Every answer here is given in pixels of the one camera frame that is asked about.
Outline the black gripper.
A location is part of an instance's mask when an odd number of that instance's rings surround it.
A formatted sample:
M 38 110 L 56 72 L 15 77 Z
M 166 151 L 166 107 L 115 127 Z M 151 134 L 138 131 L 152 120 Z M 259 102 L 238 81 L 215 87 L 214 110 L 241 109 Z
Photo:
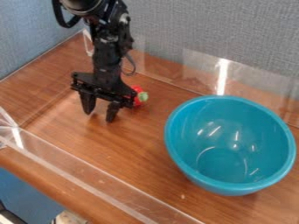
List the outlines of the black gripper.
M 71 75 L 71 88 L 79 92 L 83 111 L 91 114 L 96 107 L 96 99 L 111 102 L 107 106 L 107 122 L 112 123 L 120 107 L 132 108 L 136 91 L 123 82 L 120 77 L 110 78 L 110 83 L 98 80 L 94 73 L 78 73 Z

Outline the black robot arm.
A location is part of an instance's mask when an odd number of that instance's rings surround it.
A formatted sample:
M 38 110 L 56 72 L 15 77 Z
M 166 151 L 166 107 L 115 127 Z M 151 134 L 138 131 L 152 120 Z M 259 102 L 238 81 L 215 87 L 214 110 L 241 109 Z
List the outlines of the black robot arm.
M 107 122 L 112 123 L 122 108 L 132 108 L 136 91 L 122 81 L 123 58 L 135 42 L 130 33 L 131 17 L 123 0 L 51 0 L 58 23 L 71 28 L 83 19 L 94 45 L 91 73 L 74 72 L 71 88 L 79 92 L 87 115 L 96 100 L 110 102 Z

